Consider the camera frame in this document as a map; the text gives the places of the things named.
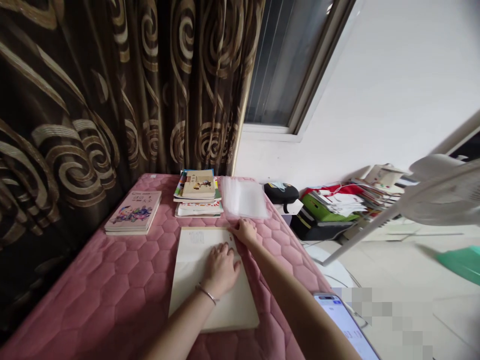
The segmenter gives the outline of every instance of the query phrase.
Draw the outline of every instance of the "window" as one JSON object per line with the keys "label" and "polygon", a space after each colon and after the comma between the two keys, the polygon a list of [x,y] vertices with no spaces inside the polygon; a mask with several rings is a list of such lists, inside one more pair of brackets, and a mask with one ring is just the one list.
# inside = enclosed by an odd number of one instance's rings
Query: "window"
{"label": "window", "polygon": [[353,5],[266,0],[244,132],[299,134]]}

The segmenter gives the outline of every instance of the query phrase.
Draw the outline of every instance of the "green container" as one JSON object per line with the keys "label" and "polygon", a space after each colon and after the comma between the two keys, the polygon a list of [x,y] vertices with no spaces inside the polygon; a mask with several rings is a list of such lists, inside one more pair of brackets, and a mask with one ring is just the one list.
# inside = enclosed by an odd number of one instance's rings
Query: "green container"
{"label": "green container", "polygon": [[480,246],[447,251],[436,258],[447,269],[480,286]]}
{"label": "green container", "polygon": [[342,216],[332,213],[311,194],[305,195],[301,202],[317,220],[322,222],[349,222],[360,217],[359,215],[355,214],[351,214],[350,216]]}

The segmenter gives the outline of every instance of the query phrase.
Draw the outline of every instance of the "cartoon illustration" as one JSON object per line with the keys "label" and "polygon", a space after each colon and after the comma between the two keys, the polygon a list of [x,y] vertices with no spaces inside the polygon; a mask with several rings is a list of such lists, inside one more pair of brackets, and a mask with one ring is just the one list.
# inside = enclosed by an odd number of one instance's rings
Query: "cartoon illustration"
{"label": "cartoon illustration", "polygon": [[133,209],[130,205],[122,207],[118,212],[118,216],[114,218],[111,222],[116,224],[122,221],[129,220],[132,215]]}
{"label": "cartoon illustration", "polygon": [[135,220],[140,220],[140,221],[143,221],[145,220],[146,218],[148,218],[150,216],[150,214],[152,213],[152,208],[151,207],[146,207],[145,205],[140,208],[136,208],[134,211],[133,211],[133,214],[132,214],[132,222],[135,222]]}
{"label": "cartoon illustration", "polygon": [[200,188],[201,188],[202,186],[210,187],[210,186],[212,186],[212,183],[211,183],[210,181],[208,181],[208,180],[205,180],[205,181],[202,182],[202,183],[197,182],[197,183],[193,186],[193,188],[194,188],[195,190],[200,190]]}
{"label": "cartoon illustration", "polygon": [[151,207],[147,208],[144,205],[141,208],[137,207],[136,209],[132,209],[132,207],[128,205],[128,206],[122,207],[118,212],[117,217],[111,220],[111,222],[116,224],[123,221],[131,221],[132,223],[134,223],[137,220],[143,221],[147,219],[151,213],[152,213]]}

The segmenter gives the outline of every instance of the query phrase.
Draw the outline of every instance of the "open notebook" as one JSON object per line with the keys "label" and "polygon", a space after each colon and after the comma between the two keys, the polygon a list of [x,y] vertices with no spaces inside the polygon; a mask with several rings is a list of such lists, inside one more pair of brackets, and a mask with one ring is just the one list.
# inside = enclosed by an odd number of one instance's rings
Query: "open notebook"
{"label": "open notebook", "polygon": [[[168,316],[174,313],[202,280],[205,263],[212,247],[224,242],[228,242],[229,246],[235,250],[233,262],[240,260],[234,237],[226,228],[181,228]],[[217,302],[201,332],[252,329],[256,328],[259,322],[247,274],[242,264],[235,286]]]}

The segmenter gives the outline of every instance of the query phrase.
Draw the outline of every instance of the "hand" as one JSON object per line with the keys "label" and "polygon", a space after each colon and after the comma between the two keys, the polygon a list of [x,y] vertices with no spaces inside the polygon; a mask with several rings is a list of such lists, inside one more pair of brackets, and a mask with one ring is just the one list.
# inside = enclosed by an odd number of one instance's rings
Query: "hand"
{"label": "hand", "polygon": [[247,219],[241,218],[238,221],[238,229],[231,227],[228,231],[235,235],[247,248],[258,244],[257,229]]}
{"label": "hand", "polygon": [[201,287],[220,299],[235,285],[240,274],[240,261],[234,264],[234,250],[225,242],[213,247],[208,255]]}

